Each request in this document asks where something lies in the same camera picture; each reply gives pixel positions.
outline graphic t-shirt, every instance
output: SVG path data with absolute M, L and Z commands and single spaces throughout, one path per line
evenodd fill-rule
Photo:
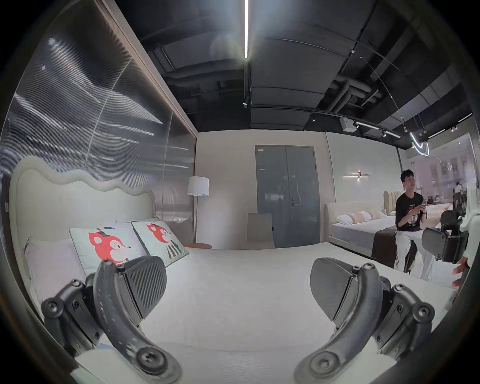
M 423 215 L 423 212 L 420 212 L 417 215 L 413 215 L 406 224 L 399 227 L 398 223 L 403 219 L 408 212 L 413 208 L 423 203 L 423 197 L 421 194 L 414 192 L 413 198 L 410 199 L 407 195 L 401 195 L 396 201 L 395 208 L 395 224 L 400 231 L 419 231 L 420 230 L 420 219 Z

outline cartoon fox pillow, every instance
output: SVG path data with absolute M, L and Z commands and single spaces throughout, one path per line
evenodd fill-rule
M 188 254 L 182 243 L 163 221 L 155 223 L 134 221 L 132 226 L 148 253 L 161 257 L 165 266 Z
M 102 260 L 123 263 L 146 254 L 131 228 L 70 228 L 85 273 L 95 273 Z

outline person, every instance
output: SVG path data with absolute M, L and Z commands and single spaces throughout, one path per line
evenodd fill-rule
M 395 224 L 399 231 L 419 231 L 420 221 L 427 218 L 427 207 L 423 205 L 423 196 L 415 192 L 415 175 L 406 169 L 400 175 L 405 192 L 397 199 Z
M 394 269 L 404 272 L 405 259 L 413 241 L 421 257 L 416 255 L 410 274 L 423 280 L 430 280 L 434 257 L 421 243 L 423 231 L 420 228 L 420 222 L 427 218 L 427 207 L 423 204 L 423 196 L 415 192 L 415 175 L 410 169 L 402 172 L 400 180 L 405 192 L 397 199 L 395 207 L 395 224 L 398 231 L 395 235 L 397 252 Z

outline pillow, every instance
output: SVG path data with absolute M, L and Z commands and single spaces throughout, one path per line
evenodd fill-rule
M 132 228 L 132 222 L 133 221 L 136 221 L 138 223 L 155 223 L 156 221 L 160 220 L 158 217 L 152 217 L 150 219 L 143 219 L 143 220 L 130 220 L 130 221 L 116 221 L 115 222 L 115 228 L 130 228 L 131 230 L 133 230 Z
M 368 213 L 372 216 L 372 220 L 384 219 L 387 217 L 386 214 L 380 211 L 368 211 Z
M 70 236 L 87 275 L 95 273 L 104 259 L 120 264 L 146 255 L 135 233 L 128 228 L 70 228 Z
M 182 243 L 163 221 L 133 221 L 132 226 L 148 253 L 161 257 L 165 267 L 188 255 Z
M 366 221 L 365 216 L 362 214 L 362 212 L 346 213 L 346 214 L 343 214 L 343 215 L 340 215 L 339 217 L 337 217 L 336 220 L 340 224 L 344 224 L 344 225 L 358 224 L 358 223 L 363 223 L 364 221 Z
M 57 295 L 73 279 L 85 282 L 85 272 L 71 239 L 42 241 L 29 238 L 25 259 L 38 301 Z

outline wall sconce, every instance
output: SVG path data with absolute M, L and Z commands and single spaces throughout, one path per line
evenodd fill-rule
M 355 178 L 357 178 L 357 181 L 360 181 L 360 178 L 368 178 L 370 176 L 373 176 L 373 174 L 371 174 L 371 173 L 361 173 L 360 171 L 358 171 L 357 173 L 349 172 L 344 177 L 355 177 Z

